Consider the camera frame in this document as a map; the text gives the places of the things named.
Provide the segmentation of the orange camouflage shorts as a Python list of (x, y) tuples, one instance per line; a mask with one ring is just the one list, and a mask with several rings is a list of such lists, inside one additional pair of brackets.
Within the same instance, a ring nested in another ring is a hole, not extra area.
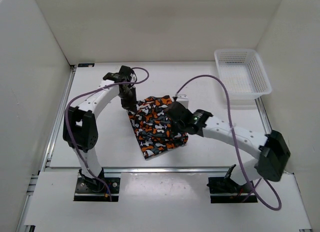
[(145, 160), (185, 146), (189, 136), (174, 125), (166, 113), (173, 103), (169, 95), (149, 96), (137, 101), (134, 110), (128, 110), (133, 133)]

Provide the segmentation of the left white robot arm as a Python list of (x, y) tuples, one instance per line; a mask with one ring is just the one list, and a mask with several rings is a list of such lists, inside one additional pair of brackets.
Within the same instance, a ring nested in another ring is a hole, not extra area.
[(107, 73), (96, 89), (73, 98), (65, 108), (62, 138), (76, 153), (79, 174), (93, 192), (110, 192), (95, 150), (99, 137), (97, 118), (116, 97), (120, 98), (123, 109), (134, 111), (136, 82), (134, 69), (123, 65), (118, 72)]

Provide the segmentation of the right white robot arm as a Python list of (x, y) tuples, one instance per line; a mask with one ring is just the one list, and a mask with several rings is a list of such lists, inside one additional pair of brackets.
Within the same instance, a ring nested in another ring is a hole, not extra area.
[(230, 127), (212, 113), (198, 109), (191, 112), (175, 101), (165, 110), (175, 126), (189, 135), (198, 135), (234, 146), (252, 156), (250, 161), (229, 168), (224, 185), (230, 192), (238, 191), (247, 181), (266, 179), (279, 182), (291, 152), (283, 135), (272, 130), (265, 134), (242, 127)]

